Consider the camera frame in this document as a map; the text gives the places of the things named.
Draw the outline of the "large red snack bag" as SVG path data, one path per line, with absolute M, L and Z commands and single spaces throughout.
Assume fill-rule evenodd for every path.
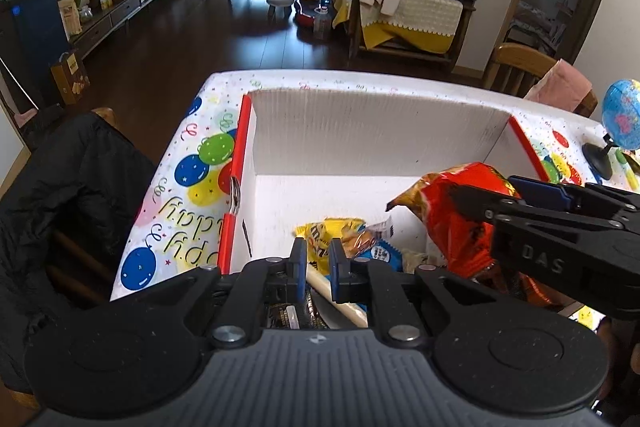
M 494 226 L 485 216 L 486 206 L 519 197 L 494 167 L 472 162 L 424 174 L 386 208 L 404 206 L 422 221 L 448 271 L 533 306 L 552 308 L 560 299 L 551 289 L 533 277 L 504 271 L 490 254 Z

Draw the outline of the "blue snack packet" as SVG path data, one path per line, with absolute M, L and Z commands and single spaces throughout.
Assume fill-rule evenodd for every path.
M 361 251 L 357 257 L 385 262 L 386 265 L 389 265 L 395 272 L 404 271 L 401 252 L 386 242 L 385 239 L 375 239 L 372 245 L 364 251 Z

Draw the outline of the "clear pastry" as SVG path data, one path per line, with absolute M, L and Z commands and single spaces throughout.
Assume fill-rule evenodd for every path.
M 380 239 L 390 239 L 394 228 L 360 227 L 342 228 L 341 243 L 347 258 L 352 259 L 372 248 Z

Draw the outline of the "yellow gold snack packet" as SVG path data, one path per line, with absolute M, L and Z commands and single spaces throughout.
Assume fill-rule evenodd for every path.
M 322 275 L 330 273 L 329 246 L 332 239 L 361 232 L 366 221 L 358 218 L 326 218 L 319 222 L 309 222 L 294 229 L 296 239 L 303 239 L 307 246 L 307 262 Z

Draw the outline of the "balloon print tablecloth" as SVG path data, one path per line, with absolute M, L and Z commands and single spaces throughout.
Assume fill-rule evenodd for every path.
M 605 134 L 597 121 L 561 109 L 431 80 L 334 70 L 220 72 L 203 84 L 158 165 L 122 253 L 114 298 L 196 267 L 218 265 L 224 216 L 231 210 L 230 171 L 242 98 L 274 89 L 443 95 L 510 109 L 546 172 L 541 180 L 591 181 L 582 146 L 601 144 Z M 408 210 L 421 223 L 409 209 L 394 209 Z M 422 228 L 425 244 L 418 249 L 398 247 L 393 236 L 390 243 L 424 253 L 430 240 Z

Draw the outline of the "pink cloth on chair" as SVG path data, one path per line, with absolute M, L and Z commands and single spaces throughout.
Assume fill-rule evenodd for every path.
M 592 83 L 573 65 L 557 61 L 535 86 L 524 96 L 525 100 L 574 112 L 590 95 Z

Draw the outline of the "wooden chair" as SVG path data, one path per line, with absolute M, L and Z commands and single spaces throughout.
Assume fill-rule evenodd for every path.
M 522 44 L 500 44 L 491 53 L 483 75 L 483 88 L 524 98 L 529 89 L 535 86 L 557 61 L 559 60 Z M 597 106 L 598 98 L 591 90 L 590 95 L 570 113 L 590 117 Z

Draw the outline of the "blue desk globe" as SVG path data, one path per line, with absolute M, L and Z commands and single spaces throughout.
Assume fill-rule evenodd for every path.
M 601 122 L 605 130 L 604 145 L 586 143 L 582 155 L 590 168 L 603 180 L 613 176 L 608 153 L 614 150 L 639 150 L 639 81 L 621 79 L 613 82 L 601 109 Z

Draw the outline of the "red white cardboard box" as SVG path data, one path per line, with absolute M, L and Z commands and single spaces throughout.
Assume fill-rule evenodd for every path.
M 327 217 L 390 219 L 400 248 L 425 244 L 421 223 L 387 203 L 425 173 L 484 162 L 544 179 L 512 110 L 443 95 L 274 89 L 242 98 L 231 210 L 218 265 L 226 273 L 285 257 L 293 231 Z

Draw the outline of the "black jacket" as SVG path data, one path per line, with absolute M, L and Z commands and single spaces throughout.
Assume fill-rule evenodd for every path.
M 1 380 L 30 390 L 24 353 L 44 325 L 110 293 L 155 166 L 99 114 L 64 122 L 1 199 Z

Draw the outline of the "brown paper bag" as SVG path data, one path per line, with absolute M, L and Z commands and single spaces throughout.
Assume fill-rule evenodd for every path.
M 84 64 L 75 52 L 66 52 L 51 66 L 51 74 L 65 105 L 76 104 L 89 88 Z

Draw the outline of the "small round stool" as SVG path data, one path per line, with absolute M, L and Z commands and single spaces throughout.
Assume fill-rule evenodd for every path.
M 274 20 L 277 10 L 281 10 L 285 17 L 289 17 L 292 13 L 295 0 L 266 0 L 268 4 L 268 20 Z

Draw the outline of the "tv cabinet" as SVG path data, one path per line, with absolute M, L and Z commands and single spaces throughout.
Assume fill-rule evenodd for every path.
M 70 37 L 70 46 L 80 58 L 85 58 L 114 31 L 127 27 L 135 15 L 155 1 L 113 0 L 108 8 L 90 8 L 92 15 L 81 24 L 81 33 Z

